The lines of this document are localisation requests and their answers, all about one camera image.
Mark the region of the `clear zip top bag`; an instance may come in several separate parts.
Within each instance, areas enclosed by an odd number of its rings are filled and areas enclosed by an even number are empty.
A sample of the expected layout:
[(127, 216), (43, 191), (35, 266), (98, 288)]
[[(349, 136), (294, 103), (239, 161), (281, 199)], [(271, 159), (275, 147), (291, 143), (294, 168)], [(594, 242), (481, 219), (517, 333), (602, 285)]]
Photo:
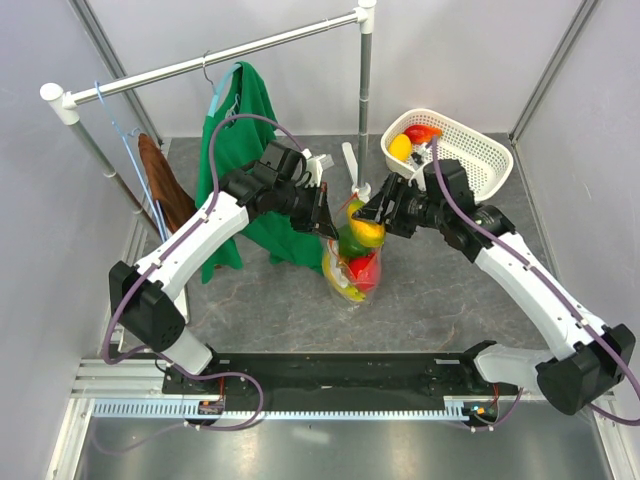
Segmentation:
[(370, 301), (382, 276), (381, 253), (386, 240), (382, 225), (355, 219), (364, 206), (356, 194), (339, 209), (338, 239), (327, 241), (322, 270), (336, 295), (353, 305)]

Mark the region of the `green bell pepper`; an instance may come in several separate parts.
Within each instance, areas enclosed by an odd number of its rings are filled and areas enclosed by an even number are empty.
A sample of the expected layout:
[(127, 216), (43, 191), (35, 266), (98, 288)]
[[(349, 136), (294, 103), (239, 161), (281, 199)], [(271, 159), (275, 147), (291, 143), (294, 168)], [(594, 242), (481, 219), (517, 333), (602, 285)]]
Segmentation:
[(348, 225), (343, 225), (338, 230), (338, 251), (341, 257), (352, 259), (370, 254), (371, 248), (362, 245), (354, 236)]

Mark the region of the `red apple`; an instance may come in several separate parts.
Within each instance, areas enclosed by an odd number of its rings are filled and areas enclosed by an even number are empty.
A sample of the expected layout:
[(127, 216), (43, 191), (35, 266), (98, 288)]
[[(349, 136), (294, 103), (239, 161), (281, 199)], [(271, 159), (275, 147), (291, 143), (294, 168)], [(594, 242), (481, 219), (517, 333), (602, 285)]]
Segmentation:
[(381, 278), (381, 266), (376, 254), (353, 258), (348, 263), (348, 277), (355, 287), (364, 292), (373, 291)]

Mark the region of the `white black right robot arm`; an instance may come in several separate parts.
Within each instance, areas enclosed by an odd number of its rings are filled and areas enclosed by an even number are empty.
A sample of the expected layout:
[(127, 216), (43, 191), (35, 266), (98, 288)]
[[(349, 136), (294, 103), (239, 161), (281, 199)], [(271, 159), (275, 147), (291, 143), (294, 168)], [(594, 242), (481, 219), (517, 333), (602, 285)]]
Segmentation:
[(423, 181), (393, 173), (381, 190), (352, 213), (391, 235), (411, 237), (417, 228), (439, 231), (445, 242), (494, 279), (516, 302), (546, 342), (544, 350), (506, 347), (493, 341), (468, 350), (458, 368), (467, 392), (506, 383), (542, 395), (574, 415), (623, 380), (636, 338), (624, 324), (608, 326), (575, 300), (527, 248), (514, 224), (496, 207), (478, 204), (457, 160), (425, 166)]

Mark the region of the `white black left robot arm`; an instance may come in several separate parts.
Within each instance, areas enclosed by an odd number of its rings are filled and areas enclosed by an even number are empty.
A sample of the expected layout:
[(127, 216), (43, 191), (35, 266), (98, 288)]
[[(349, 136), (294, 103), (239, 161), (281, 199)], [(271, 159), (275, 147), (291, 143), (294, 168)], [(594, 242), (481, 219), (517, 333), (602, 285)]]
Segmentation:
[(109, 272), (111, 325), (122, 325), (143, 346), (185, 371), (185, 382), (208, 393), (219, 382), (213, 350), (188, 329), (175, 304), (188, 280), (227, 240), (257, 218), (274, 212), (300, 233), (338, 236), (332, 222), (326, 154), (313, 156), (271, 142), (262, 157), (222, 177), (218, 188), (187, 222), (134, 265)]

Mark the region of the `yellow green mango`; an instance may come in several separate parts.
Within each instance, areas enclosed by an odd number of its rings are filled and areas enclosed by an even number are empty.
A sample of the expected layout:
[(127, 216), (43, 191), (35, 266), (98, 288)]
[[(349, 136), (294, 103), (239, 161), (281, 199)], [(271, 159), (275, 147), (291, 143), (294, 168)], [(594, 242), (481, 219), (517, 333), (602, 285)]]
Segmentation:
[(369, 223), (363, 220), (355, 219), (353, 214), (360, 209), (364, 203), (355, 199), (352, 200), (347, 208), (347, 223), (355, 239), (367, 248), (378, 248), (384, 244), (386, 230), (383, 225)]

